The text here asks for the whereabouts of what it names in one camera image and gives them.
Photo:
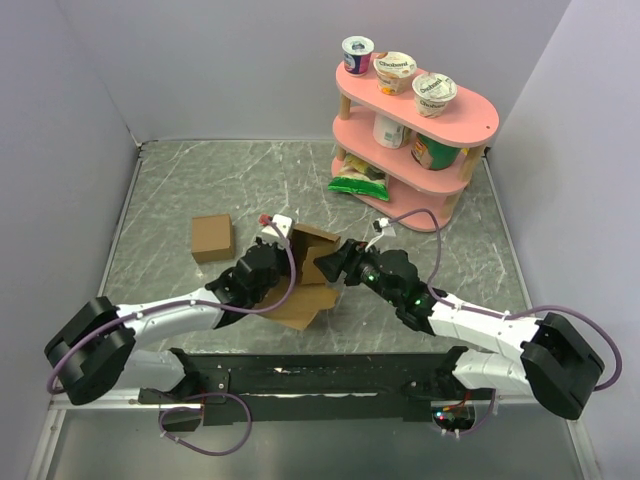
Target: table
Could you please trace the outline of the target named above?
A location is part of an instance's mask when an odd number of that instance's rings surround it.
[[[191,218],[230,213],[237,257],[258,231],[261,213],[282,213],[346,238],[370,239],[380,213],[346,194],[328,192],[332,142],[154,142],[142,164],[106,282],[113,303],[181,295],[214,279],[234,261],[197,265]],[[423,279],[433,268],[433,234],[396,227],[380,248],[403,248]],[[512,312],[525,302],[489,177],[478,168],[443,230],[436,286],[490,308]],[[220,330],[168,339],[156,348],[192,353],[446,352],[452,340],[405,327],[365,287],[345,289],[331,311],[304,332],[254,315]]]

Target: snack bag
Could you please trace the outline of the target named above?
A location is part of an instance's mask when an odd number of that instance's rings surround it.
[[[329,183],[332,192],[356,193],[389,201],[387,174],[349,153],[338,175]]]

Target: yogurt lid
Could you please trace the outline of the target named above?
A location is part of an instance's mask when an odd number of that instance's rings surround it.
[[[367,37],[349,37],[342,41],[342,49],[351,55],[368,55],[373,52],[373,42]]]
[[[377,72],[388,77],[406,78],[416,71],[416,61],[406,53],[385,52],[378,55],[373,62]]]
[[[441,73],[423,73],[413,79],[413,91],[425,100],[448,102],[458,93],[458,86]]]

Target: chobani yogurt cup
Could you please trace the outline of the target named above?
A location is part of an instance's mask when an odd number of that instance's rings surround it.
[[[416,61],[400,52],[386,52],[373,61],[378,74],[378,89],[387,95],[400,95],[411,84],[416,73]]]
[[[344,68],[351,75],[364,75],[369,69],[373,42],[367,37],[349,37],[342,42]]]
[[[439,117],[458,93],[453,80],[441,73],[423,73],[413,79],[416,109],[423,117]]]

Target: shelf tier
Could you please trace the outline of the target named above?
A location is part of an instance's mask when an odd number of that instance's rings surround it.
[[[375,141],[375,115],[368,108],[352,107],[349,120],[336,117],[333,121],[333,135],[338,145],[421,192],[448,196],[464,190],[469,182],[459,179],[465,159],[462,152],[449,168],[427,170],[411,156],[415,136],[412,136],[409,145],[395,150],[383,147]]]
[[[331,174],[332,176],[336,176],[338,171],[342,167],[342,161],[338,160],[338,158],[334,158],[331,163]],[[438,219],[438,223],[440,227],[444,227],[449,220],[451,220],[451,216],[444,217],[442,212],[444,210],[445,197],[442,196],[433,196],[427,195],[422,192],[418,192],[414,188],[410,187],[402,183],[400,180],[396,178],[389,177],[389,202],[383,202],[382,200],[378,200],[377,198],[368,197],[366,195],[355,195],[364,203],[371,205],[373,208],[380,210],[382,213],[387,215],[389,218],[397,217],[398,215],[402,215],[403,213],[407,213],[411,210],[415,210],[416,208],[424,208],[427,207],[430,209]],[[411,228],[412,230],[417,230],[419,232],[433,232],[435,231],[435,225],[431,220],[431,217],[426,213],[418,213],[416,215],[412,215],[410,217],[405,218],[404,220],[400,220],[404,226]]]
[[[416,75],[421,73],[424,70],[418,69]],[[496,134],[500,125],[498,112],[491,102],[460,85],[458,94],[440,117],[425,118],[416,111],[412,88],[396,96],[385,95],[378,90],[373,65],[366,74],[356,77],[348,74],[340,63],[336,70],[336,84],[346,97],[445,145],[484,145]]]

